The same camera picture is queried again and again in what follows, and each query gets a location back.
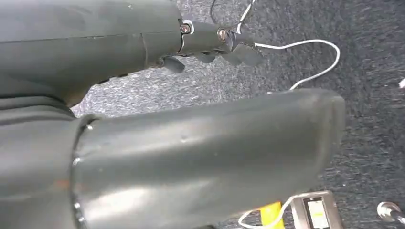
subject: label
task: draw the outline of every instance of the label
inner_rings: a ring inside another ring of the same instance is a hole
[[[322,197],[304,199],[311,229],[330,229]]]

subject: screw head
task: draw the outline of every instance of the screw head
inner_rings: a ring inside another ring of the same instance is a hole
[[[181,32],[182,34],[191,33],[191,27],[190,27],[190,25],[189,25],[189,24],[182,24],[182,25],[180,26],[180,32]]]
[[[220,41],[224,42],[226,40],[227,34],[226,30],[218,30],[218,38]]]

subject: gray carpet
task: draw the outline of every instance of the gray carpet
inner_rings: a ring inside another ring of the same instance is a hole
[[[218,0],[214,14],[232,24],[248,0]],[[211,1],[178,0],[183,15],[211,21]],[[335,90],[347,101],[347,131],[342,150],[320,177],[319,187],[335,193],[346,228],[395,228],[376,215],[380,201],[405,210],[405,2],[402,0],[258,0],[247,29],[273,45],[326,39],[342,50],[331,73],[303,87]],[[327,68],[332,48],[308,44],[286,51],[264,51],[264,64],[232,67],[222,59],[202,64],[184,60],[186,71],[146,70],[92,88],[74,108],[80,116],[122,116],[212,104],[287,90],[299,79]],[[293,228],[291,215],[286,227]],[[258,222],[258,217],[251,217]],[[235,220],[220,227],[237,228]]]

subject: white cable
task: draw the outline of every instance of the white cable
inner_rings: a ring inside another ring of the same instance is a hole
[[[290,203],[292,202],[292,200],[294,198],[296,198],[298,196],[291,196],[290,198],[287,199],[286,202],[284,202],[283,206],[281,207],[280,213],[278,214],[276,220],[274,220],[271,224],[267,225],[267,226],[254,226],[254,225],[249,225],[249,224],[245,224],[243,222],[243,220],[250,214],[252,213],[253,210],[246,212],[245,214],[243,214],[239,220],[238,223],[239,225],[241,225],[242,227],[245,228],[249,228],[249,229],[269,229],[269,228],[273,228],[275,225],[277,225],[280,220],[283,218],[284,212],[286,211],[287,207],[290,205]]]
[[[251,11],[251,9],[253,8],[253,4],[254,4],[256,1],[257,1],[257,0],[252,0],[252,1],[250,2],[250,4],[247,6],[247,8],[246,8],[246,10],[244,11],[244,13],[242,14],[241,19],[239,20],[239,23],[238,23],[238,26],[237,26],[237,29],[236,29],[236,31],[237,31],[239,34],[242,34],[242,29],[241,29],[241,28],[242,28],[242,24],[245,22],[245,19],[246,19],[246,17],[247,17],[247,14]],[[296,42],[296,43],[292,43],[292,44],[285,45],[285,46],[273,46],[273,45],[255,43],[255,47],[257,47],[257,48],[265,48],[265,49],[278,49],[278,50],[282,50],[282,49],[288,49],[288,48],[291,48],[291,47],[294,47],[294,46],[297,46],[297,45],[308,44],[308,43],[324,43],[324,44],[327,44],[327,45],[332,46],[332,48],[334,48],[334,49],[336,50],[336,59],[335,59],[335,62],[333,62],[333,64],[332,64],[329,68],[325,69],[324,71],[322,71],[322,72],[320,72],[320,73],[318,73],[318,74],[316,74],[316,75],[310,76],[310,77],[308,77],[308,78],[305,78],[305,79],[303,79],[303,80],[300,80],[300,81],[296,82],[296,83],[290,88],[290,90],[294,90],[294,89],[296,89],[300,84],[305,83],[305,82],[308,82],[308,81],[311,81],[311,80],[316,79],[316,78],[318,78],[318,77],[320,77],[320,76],[323,76],[324,74],[328,73],[330,70],[334,69],[334,68],[336,67],[336,65],[339,63],[339,60],[340,60],[340,58],[341,58],[341,50],[339,49],[339,47],[336,46],[336,45],[335,45],[334,43],[332,43],[332,42],[329,42],[329,41],[326,41],[326,40],[321,40],[321,39],[306,40],[306,41]]]
[[[266,49],[278,49],[278,50],[281,50],[281,49],[288,49],[288,48],[291,48],[291,47],[297,46],[297,45],[302,45],[302,44],[307,44],[307,43],[317,43],[317,42],[318,42],[318,43],[324,43],[324,44],[330,45],[330,46],[332,46],[332,47],[336,50],[336,59],[335,59],[335,62],[334,62],[329,68],[325,69],[324,71],[322,71],[322,72],[320,72],[320,73],[318,73],[318,74],[316,74],[316,75],[313,75],[313,76],[311,76],[311,77],[308,77],[308,78],[305,78],[305,79],[303,79],[303,80],[300,80],[300,81],[296,82],[296,83],[290,88],[290,90],[294,90],[294,89],[296,89],[296,87],[298,87],[300,84],[302,84],[302,83],[304,83],[304,82],[307,82],[307,81],[310,81],[310,80],[313,80],[313,79],[315,79],[315,78],[318,78],[318,77],[320,77],[320,76],[322,76],[322,75],[328,73],[328,72],[329,72],[330,70],[332,70],[333,68],[335,68],[336,65],[339,63],[339,60],[340,60],[340,58],[341,58],[341,50],[339,49],[339,47],[336,46],[336,45],[335,45],[334,43],[332,43],[332,42],[329,42],[329,41],[326,41],[326,40],[321,40],[321,39],[306,40],[306,41],[296,42],[296,43],[289,44],[289,45],[285,45],[285,46],[273,46],[273,45],[260,44],[260,43],[255,43],[255,46],[256,46],[256,47],[260,47],[260,48],[266,48]]]

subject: robotic hand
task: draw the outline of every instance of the robotic hand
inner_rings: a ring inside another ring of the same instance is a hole
[[[170,0],[0,4],[2,228],[197,228],[306,190],[339,146],[344,101],[324,90],[76,119],[111,77],[260,53]]]

